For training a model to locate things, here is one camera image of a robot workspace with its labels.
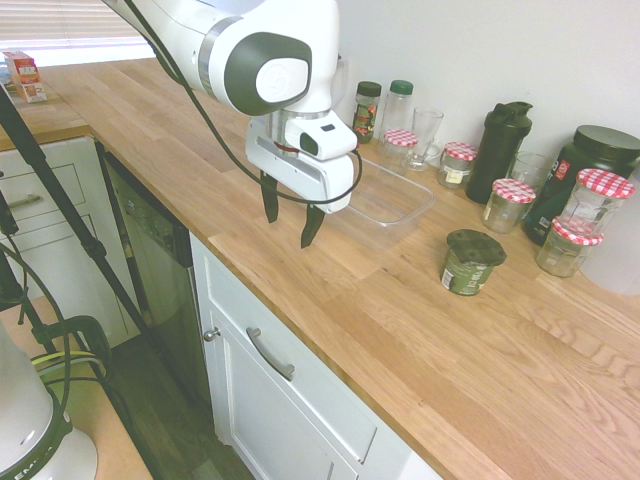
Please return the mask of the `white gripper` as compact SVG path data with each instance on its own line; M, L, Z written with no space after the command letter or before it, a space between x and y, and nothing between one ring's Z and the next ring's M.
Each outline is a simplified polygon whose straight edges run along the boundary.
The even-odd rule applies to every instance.
M317 160L303 152L282 151L268 138L265 120L252 118L246 137L246 155L249 162L261 170L261 194L269 223L275 222L279 215L278 182L318 206L308 204L306 207L302 248L312 244L325 213L338 212L350 202L350 193L337 200L352 187L355 179L353 160L347 154Z

